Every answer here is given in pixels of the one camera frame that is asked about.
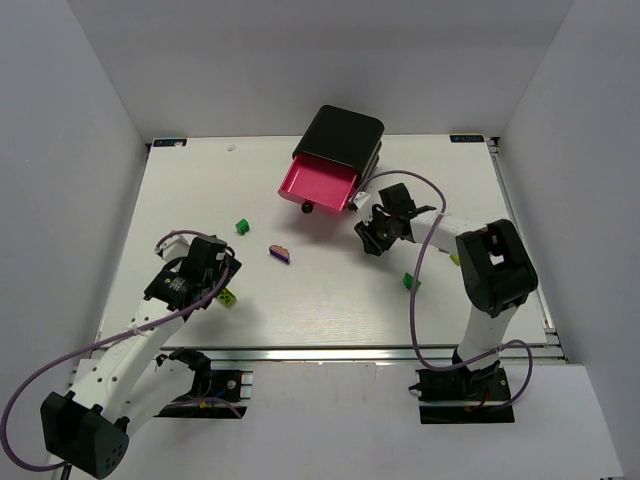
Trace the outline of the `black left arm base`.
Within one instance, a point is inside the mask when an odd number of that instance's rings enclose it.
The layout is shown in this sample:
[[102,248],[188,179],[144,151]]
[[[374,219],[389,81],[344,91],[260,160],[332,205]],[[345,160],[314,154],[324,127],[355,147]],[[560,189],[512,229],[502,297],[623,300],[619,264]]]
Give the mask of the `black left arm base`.
[[242,419],[251,398],[253,373],[213,367],[202,352],[178,349],[155,358],[155,370],[178,363],[187,367],[190,388],[165,406],[157,418]]

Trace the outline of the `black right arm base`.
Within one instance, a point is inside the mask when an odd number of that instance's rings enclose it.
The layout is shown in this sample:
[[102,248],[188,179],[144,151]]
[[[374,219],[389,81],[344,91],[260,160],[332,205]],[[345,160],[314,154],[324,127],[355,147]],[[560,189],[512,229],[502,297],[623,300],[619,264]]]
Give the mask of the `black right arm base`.
[[511,390],[503,368],[471,382],[462,369],[418,370],[408,391],[418,399],[423,425],[512,424]]

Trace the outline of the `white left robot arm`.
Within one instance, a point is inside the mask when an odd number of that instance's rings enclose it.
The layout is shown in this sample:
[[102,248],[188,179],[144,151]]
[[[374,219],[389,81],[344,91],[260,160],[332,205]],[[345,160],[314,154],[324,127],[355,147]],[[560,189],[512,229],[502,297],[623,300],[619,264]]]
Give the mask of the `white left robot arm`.
[[143,292],[124,336],[109,343],[92,370],[40,407],[47,451],[95,479],[121,463],[130,439],[172,403],[199,407],[220,399],[202,352],[161,349],[192,313],[206,309],[241,264],[216,236],[196,237],[173,254]]

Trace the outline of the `lime lego brick with studs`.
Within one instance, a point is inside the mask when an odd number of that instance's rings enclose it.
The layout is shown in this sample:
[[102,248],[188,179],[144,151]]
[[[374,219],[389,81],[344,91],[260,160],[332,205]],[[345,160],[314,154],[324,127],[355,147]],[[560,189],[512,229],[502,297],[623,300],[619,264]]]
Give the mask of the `lime lego brick with studs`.
[[227,288],[222,289],[216,299],[225,308],[232,308],[237,303],[236,296]]

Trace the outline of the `pink drawer with black knob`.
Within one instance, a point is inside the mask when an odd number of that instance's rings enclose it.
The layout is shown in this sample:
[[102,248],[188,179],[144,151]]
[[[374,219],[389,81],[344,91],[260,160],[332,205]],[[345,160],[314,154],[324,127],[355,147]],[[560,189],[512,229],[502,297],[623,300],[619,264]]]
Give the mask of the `pink drawer with black knob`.
[[310,204],[304,213],[322,211],[339,215],[354,191],[357,172],[346,165],[310,154],[296,155],[278,194],[291,202]]

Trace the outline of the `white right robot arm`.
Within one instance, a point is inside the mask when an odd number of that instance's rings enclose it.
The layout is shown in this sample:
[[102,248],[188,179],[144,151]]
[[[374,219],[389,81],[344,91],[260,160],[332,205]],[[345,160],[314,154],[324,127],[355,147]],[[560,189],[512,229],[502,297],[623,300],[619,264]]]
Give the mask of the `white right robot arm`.
[[[381,190],[379,197],[354,230],[369,255],[386,253],[398,240],[420,247],[409,288],[410,336],[420,364],[435,372],[471,373],[496,366],[502,350],[521,343],[505,342],[504,336],[519,307],[538,288],[538,275],[514,224],[507,219],[489,223],[459,219],[447,214],[445,206],[418,207],[402,183]],[[428,363],[418,346],[417,281],[430,246],[458,257],[471,304],[465,333],[449,366]]]

